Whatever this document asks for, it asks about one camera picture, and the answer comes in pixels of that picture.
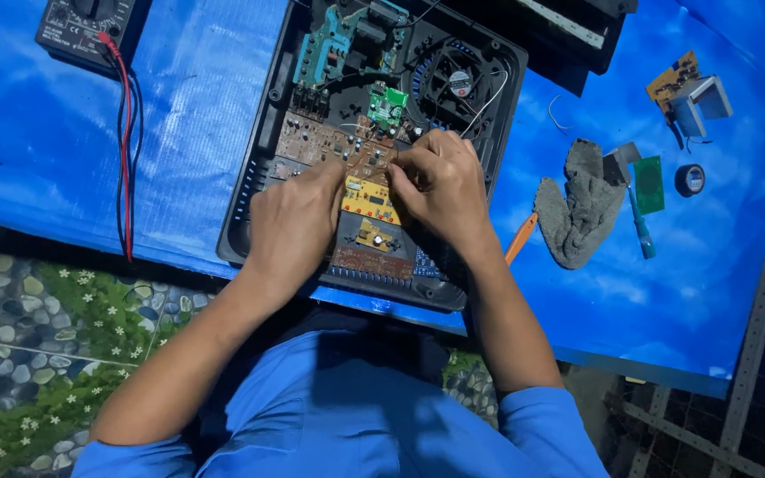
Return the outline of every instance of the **hand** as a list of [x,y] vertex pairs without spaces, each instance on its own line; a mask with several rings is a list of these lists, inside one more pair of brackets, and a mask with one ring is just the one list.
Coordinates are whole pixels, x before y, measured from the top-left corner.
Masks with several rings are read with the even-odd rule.
[[[420,192],[402,168],[414,167],[427,179]],[[483,168],[468,139],[434,129],[401,151],[388,167],[392,186],[412,217],[447,241],[469,262],[497,243],[489,222]]]
[[343,162],[319,162],[250,201],[250,254],[241,272],[279,309],[321,264],[344,195]]

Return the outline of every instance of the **forearm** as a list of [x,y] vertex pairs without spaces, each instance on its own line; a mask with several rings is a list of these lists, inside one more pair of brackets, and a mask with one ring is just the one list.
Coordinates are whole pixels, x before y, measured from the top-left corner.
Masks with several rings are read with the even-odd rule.
[[499,393],[534,386],[562,387],[553,351],[506,265],[494,232],[480,254],[466,258],[483,359]]
[[91,440],[139,445],[185,427],[228,359],[273,313],[257,282],[241,271],[196,320],[150,355],[105,402]]

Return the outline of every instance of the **table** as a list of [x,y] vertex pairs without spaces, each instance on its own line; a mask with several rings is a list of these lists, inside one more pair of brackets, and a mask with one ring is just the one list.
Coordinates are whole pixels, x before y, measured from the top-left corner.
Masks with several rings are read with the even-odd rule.
[[[43,0],[0,0],[0,225],[116,252],[119,85],[51,60],[32,38]],[[232,277],[214,248],[247,145],[285,2],[154,0],[133,62],[143,87],[135,255]],[[734,116],[706,123],[709,145],[677,148],[644,87],[688,49],[722,78]],[[553,125],[547,105],[568,136]],[[663,161],[666,209],[647,217],[645,261],[627,201],[589,264],[561,270],[536,232],[512,269],[558,359],[722,397],[765,254],[765,3],[641,3],[610,70],[582,98],[525,75],[491,218],[503,243],[527,218],[539,179],[561,180],[577,137],[635,141]],[[670,187],[697,162],[707,186]],[[314,299],[464,333],[462,315],[318,287]]]

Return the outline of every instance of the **blue shirt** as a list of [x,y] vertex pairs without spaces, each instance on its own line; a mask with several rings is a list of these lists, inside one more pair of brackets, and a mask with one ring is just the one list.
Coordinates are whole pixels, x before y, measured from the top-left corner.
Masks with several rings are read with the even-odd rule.
[[566,390],[506,396],[498,432],[438,387],[320,350],[325,333],[348,332],[309,332],[262,355],[225,407],[231,439],[199,470],[178,436],[93,441],[72,478],[607,476]]

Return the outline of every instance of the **person's left hand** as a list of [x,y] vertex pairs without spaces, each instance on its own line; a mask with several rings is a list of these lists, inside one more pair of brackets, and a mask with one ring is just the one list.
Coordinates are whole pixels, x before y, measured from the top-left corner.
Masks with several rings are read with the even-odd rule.
[[272,185],[250,201],[252,272],[278,309],[321,264],[335,233],[344,195],[343,162],[319,162],[299,176]]

